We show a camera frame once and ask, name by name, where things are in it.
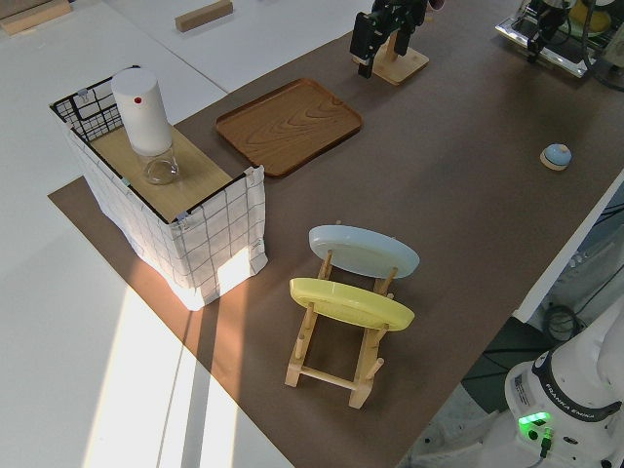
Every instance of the cable connector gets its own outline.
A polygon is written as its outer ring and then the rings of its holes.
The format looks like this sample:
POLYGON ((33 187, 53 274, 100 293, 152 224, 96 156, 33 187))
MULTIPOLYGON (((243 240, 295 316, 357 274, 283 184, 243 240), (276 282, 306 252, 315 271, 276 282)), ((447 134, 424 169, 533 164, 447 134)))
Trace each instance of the cable connector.
POLYGON ((544 438, 542 439, 542 450, 539 453, 539 456, 541 458, 546 458, 546 453, 548 453, 548 450, 550 450, 550 447, 552 445, 552 439, 553 439, 553 430, 550 427, 547 427, 544 430, 544 438))

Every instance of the yellow object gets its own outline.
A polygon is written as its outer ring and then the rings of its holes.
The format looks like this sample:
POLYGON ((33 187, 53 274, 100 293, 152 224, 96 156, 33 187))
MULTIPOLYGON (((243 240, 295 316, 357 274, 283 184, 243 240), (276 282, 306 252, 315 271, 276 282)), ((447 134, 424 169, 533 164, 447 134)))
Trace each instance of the yellow object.
MULTIPOLYGON (((569 11, 569 18, 583 26, 583 24, 585 24, 585 19, 587 18, 587 12, 587 6, 583 2, 578 1, 569 11)), ((592 19, 589 22, 589 31, 592 33, 601 33, 608 30, 610 26, 611 16, 609 13, 594 10, 592 19)))
POLYGON ((314 311, 340 322, 396 332, 413 320, 413 312, 405 305, 374 292, 333 281, 314 278, 291 280, 291 296, 303 307, 314 304, 314 311))

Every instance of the yellow plate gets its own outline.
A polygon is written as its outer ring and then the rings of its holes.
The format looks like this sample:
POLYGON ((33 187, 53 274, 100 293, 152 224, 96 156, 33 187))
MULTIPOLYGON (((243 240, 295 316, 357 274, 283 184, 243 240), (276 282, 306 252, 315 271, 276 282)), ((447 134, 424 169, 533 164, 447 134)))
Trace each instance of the yellow plate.
POLYGON ((405 329, 413 320, 413 312, 399 302, 333 281, 294 278, 291 296, 303 307, 314 303, 317 314, 358 327, 379 330, 388 324, 388 330, 395 332, 405 329))

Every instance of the brown tabletop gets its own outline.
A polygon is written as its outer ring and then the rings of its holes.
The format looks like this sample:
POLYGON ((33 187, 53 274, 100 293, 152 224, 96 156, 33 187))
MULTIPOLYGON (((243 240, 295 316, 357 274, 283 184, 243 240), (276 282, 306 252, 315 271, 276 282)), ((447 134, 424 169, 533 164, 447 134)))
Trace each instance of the brown tabletop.
MULTIPOLYGON (((217 134, 217 117, 290 81, 318 81, 364 119, 339 146, 266 180, 269 263, 203 311, 184 311, 153 272, 131 267, 123 237, 74 218, 297 468, 398 463, 624 167, 622 95, 512 51, 494 26, 517 3, 448 2, 412 36, 430 63, 403 86, 358 76, 347 36, 178 124, 237 175, 249 163, 217 134), (573 153, 562 173, 539 161, 554 142, 573 153), (284 385, 303 314, 289 279, 316 275, 308 231, 338 219, 421 258, 391 286, 416 318, 382 341, 386 364, 359 410, 325 382, 284 385)), ((310 365, 352 377, 361 330, 322 319, 310 365)))

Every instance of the green light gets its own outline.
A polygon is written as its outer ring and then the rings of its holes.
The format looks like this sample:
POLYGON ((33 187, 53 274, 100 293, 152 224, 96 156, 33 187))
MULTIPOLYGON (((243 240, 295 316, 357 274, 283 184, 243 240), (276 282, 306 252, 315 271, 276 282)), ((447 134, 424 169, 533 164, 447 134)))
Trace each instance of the green light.
POLYGON ((535 421, 547 421, 548 419, 550 419, 550 414, 548 412, 537 412, 535 414, 521 417, 518 419, 518 423, 521 426, 524 426, 526 424, 532 424, 535 421))

